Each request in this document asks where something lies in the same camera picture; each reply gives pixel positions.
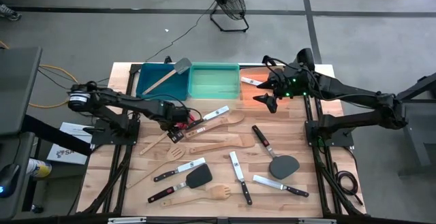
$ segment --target computer mouse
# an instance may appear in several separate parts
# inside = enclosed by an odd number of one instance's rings
[[[0,170],[0,197],[9,197],[15,192],[20,175],[20,166],[11,163]]]

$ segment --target concrete floor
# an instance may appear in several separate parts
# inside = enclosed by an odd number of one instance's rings
[[[16,6],[206,9],[213,0],[4,0]],[[305,10],[303,0],[245,0],[248,10]],[[436,0],[310,0],[312,10],[333,12],[436,12]],[[79,14],[23,12],[20,22],[0,21],[0,40],[10,47],[41,46],[42,63],[63,67],[79,79],[109,76],[115,61],[144,61],[192,26],[197,14]],[[228,26],[241,22],[226,16]],[[250,30],[221,33],[208,17],[173,47],[151,61],[189,57],[195,61],[260,62],[265,54],[291,61],[311,47],[306,16],[248,15]],[[342,82],[364,89],[398,93],[436,70],[436,18],[314,17],[322,63],[333,64]],[[61,84],[68,81],[56,78]],[[38,76],[32,102],[63,101],[65,91]],[[361,111],[344,105],[345,113]],[[59,126],[89,123],[66,108],[29,113]],[[436,222],[436,180],[400,179],[414,163],[402,131],[379,127],[353,132],[359,177],[368,213],[409,221]],[[81,178],[55,180],[46,187],[42,215],[66,214]]]

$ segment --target black knife handle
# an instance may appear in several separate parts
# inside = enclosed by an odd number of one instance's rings
[[[300,196],[303,196],[303,197],[308,197],[309,196],[309,193],[306,193],[305,191],[301,191],[301,190],[295,189],[294,187],[286,186],[286,191],[289,191],[289,192],[291,192],[293,194],[297,194],[297,195],[300,195]]]
[[[196,120],[196,121],[190,123],[190,124],[188,125],[188,127],[186,127],[186,130],[194,128],[195,126],[199,125],[200,123],[203,123],[203,121],[204,121],[204,120],[203,120],[203,118],[202,118],[202,119],[199,119],[199,120]]]
[[[259,129],[257,126],[253,125],[253,126],[252,126],[252,129],[253,129],[254,133],[256,133],[256,135],[258,136],[260,142],[261,142],[265,147],[267,147],[267,146],[270,145],[270,142],[265,138],[265,135],[260,131],[260,129]]]
[[[243,186],[244,197],[247,200],[248,205],[252,205],[253,201],[251,201],[250,193],[248,192],[247,184],[245,182],[240,183]]]
[[[163,179],[165,179],[165,178],[167,178],[167,177],[170,177],[170,176],[173,176],[173,175],[175,175],[176,174],[176,172],[174,171],[174,170],[172,170],[172,171],[170,171],[170,172],[165,172],[165,173],[163,173],[163,174],[161,174],[161,175],[158,175],[158,176],[156,176],[156,177],[154,177],[154,181],[155,182],[158,182],[158,181],[160,181],[160,180],[163,180]]]
[[[160,191],[154,194],[153,196],[149,197],[149,203],[153,203],[154,201],[166,197],[173,192],[175,192],[174,187],[168,187],[167,189]]]

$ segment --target black fan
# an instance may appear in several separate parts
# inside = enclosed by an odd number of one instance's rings
[[[247,20],[245,20],[245,2],[244,0],[215,0],[217,2],[217,4],[215,5],[215,7],[213,8],[213,11],[211,13],[211,20],[213,21],[213,23],[215,23],[217,25],[217,27],[219,27],[219,30],[224,31],[224,32],[245,32],[248,28],[249,25],[247,23]],[[247,28],[246,29],[233,29],[233,30],[225,30],[222,27],[220,27],[218,25],[218,23],[213,19],[212,15],[217,11],[217,8],[221,7],[221,9],[223,9],[223,11],[233,20],[244,20]]]

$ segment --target black silicone spatula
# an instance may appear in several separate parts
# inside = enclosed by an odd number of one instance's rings
[[[186,181],[181,184],[177,184],[173,187],[168,187],[167,189],[160,191],[159,193],[154,194],[149,197],[149,203],[153,203],[156,200],[159,200],[163,197],[168,196],[169,194],[182,189],[183,187],[188,186],[189,188],[196,188],[202,186],[212,180],[212,174],[209,170],[209,166],[207,164],[201,165],[196,168],[193,172],[189,173],[186,176]]]
[[[265,138],[264,134],[260,132],[257,126],[253,125],[252,129],[272,157],[272,161],[269,167],[272,176],[281,180],[288,177],[290,174],[294,173],[296,170],[298,170],[298,168],[300,168],[299,162],[294,157],[291,157],[289,155],[277,156],[273,152],[269,141]]]

